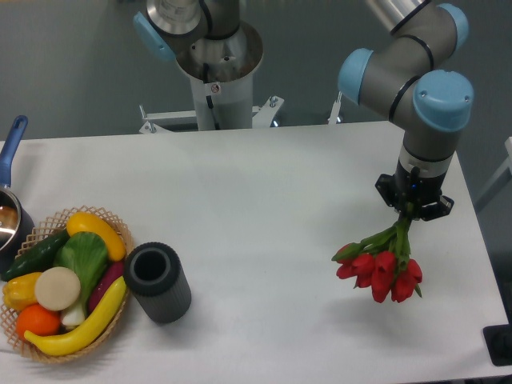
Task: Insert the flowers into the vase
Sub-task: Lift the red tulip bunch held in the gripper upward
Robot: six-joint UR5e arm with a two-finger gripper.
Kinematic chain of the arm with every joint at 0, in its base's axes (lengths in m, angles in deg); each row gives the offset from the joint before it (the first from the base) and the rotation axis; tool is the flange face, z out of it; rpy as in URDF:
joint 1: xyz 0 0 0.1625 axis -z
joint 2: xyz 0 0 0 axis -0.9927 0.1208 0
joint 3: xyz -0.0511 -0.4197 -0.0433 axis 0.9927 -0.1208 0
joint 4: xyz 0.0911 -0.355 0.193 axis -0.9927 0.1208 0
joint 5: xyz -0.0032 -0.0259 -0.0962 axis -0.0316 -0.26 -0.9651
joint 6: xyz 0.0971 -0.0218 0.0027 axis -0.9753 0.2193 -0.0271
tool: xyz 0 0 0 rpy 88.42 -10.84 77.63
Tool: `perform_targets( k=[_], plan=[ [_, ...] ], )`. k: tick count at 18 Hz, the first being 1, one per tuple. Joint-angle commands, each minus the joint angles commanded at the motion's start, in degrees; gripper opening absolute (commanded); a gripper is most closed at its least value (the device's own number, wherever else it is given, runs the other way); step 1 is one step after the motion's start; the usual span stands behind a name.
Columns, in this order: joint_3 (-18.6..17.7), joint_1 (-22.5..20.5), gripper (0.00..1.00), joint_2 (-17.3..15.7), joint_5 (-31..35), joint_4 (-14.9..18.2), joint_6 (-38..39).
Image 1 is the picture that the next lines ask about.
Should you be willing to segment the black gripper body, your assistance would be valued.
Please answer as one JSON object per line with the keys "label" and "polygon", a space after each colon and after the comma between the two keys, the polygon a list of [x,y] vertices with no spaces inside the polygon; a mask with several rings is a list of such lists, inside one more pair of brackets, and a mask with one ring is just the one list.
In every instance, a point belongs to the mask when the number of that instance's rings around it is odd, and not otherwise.
{"label": "black gripper body", "polygon": [[400,162],[397,163],[393,174],[397,187],[400,190],[399,208],[395,209],[400,218],[421,220],[420,208],[436,202],[442,194],[442,184],[446,171],[440,175],[427,177],[422,174],[422,168],[412,166],[407,170]]}

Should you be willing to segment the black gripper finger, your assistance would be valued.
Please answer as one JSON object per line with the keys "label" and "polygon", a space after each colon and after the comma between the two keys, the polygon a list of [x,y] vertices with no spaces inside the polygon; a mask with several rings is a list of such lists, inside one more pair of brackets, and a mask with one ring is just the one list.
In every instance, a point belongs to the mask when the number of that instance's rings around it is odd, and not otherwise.
{"label": "black gripper finger", "polygon": [[429,203],[420,208],[419,218],[425,222],[443,218],[450,214],[454,207],[454,200],[441,195],[436,202]]}
{"label": "black gripper finger", "polygon": [[381,174],[375,183],[375,188],[388,207],[399,208],[400,190],[393,175]]}

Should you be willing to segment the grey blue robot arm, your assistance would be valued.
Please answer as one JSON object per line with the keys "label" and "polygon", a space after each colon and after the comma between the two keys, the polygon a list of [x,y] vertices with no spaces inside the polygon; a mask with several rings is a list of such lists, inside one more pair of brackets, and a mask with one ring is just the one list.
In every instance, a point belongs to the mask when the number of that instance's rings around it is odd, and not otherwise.
{"label": "grey blue robot arm", "polygon": [[[353,51],[338,73],[341,96],[404,130],[396,171],[381,175],[384,202],[410,219],[449,214],[453,201],[442,184],[474,90],[461,74],[444,71],[468,36],[464,13],[429,1],[371,1],[392,36],[381,53]],[[190,80],[200,130],[268,126],[268,106],[253,108],[253,76],[263,56],[262,39],[241,20],[237,1],[149,1],[133,25],[149,52],[176,62]]]}

